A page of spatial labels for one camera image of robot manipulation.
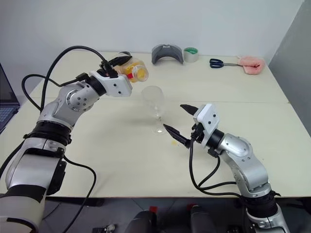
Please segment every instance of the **scissors handle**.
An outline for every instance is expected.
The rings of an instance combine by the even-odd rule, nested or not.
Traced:
[[[216,58],[211,58],[209,60],[209,66],[211,68],[221,68],[221,67],[224,67],[224,62]]]

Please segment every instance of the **wine glass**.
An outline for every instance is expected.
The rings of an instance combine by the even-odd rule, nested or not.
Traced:
[[[141,96],[148,114],[156,119],[152,131],[156,134],[165,133],[161,118],[165,112],[165,102],[161,88],[148,86],[142,90]]]

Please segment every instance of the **scissors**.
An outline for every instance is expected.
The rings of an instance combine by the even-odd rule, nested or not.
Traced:
[[[222,60],[216,59],[216,58],[212,58],[209,60],[209,66],[211,68],[221,68],[224,66],[230,66],[230,67],[241,67],[241,65],[239,64],[235,64],[235,63],[224,63]]]

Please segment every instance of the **glass base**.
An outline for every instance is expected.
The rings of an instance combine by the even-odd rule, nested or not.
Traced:
[[[163,122],[160,119],[156,120],[155,125],[152,127],[152,132],[156,134],[164,134],[166,132]]]

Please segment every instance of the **laptop keyboard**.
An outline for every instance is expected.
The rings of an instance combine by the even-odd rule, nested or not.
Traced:
[[[0,108],[0,122],[4,122],[8,115],[14,110],[12,107],[1,107]]]

